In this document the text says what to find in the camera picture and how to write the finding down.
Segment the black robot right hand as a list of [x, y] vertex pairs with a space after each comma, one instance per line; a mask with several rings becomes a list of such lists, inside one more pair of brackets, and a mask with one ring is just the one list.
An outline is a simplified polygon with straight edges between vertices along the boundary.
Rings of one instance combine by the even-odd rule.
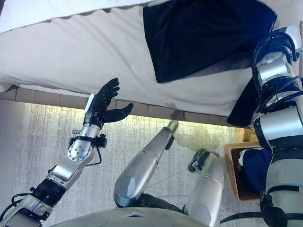
[[302, 51], [302, 39], [299, 29], [294, 26], [282, 27], [272, 33], [271, 48], [285, 54], [289, 63], [296, 62]]

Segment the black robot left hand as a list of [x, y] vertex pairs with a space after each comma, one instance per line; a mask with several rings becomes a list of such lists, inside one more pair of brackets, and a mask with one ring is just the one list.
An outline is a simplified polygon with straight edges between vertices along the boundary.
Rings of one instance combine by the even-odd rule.
[[101, 128], [105, 123], [118, 122], [125, 119], [134, 107], [132, 103], [122, 109], [107, 109], [111, 100], [118, 95], [119, 89], [118, 78], [107, 82], [99, 92], [94, 95], [88, 110], [85, 112], [83, 125], [92, 124]]

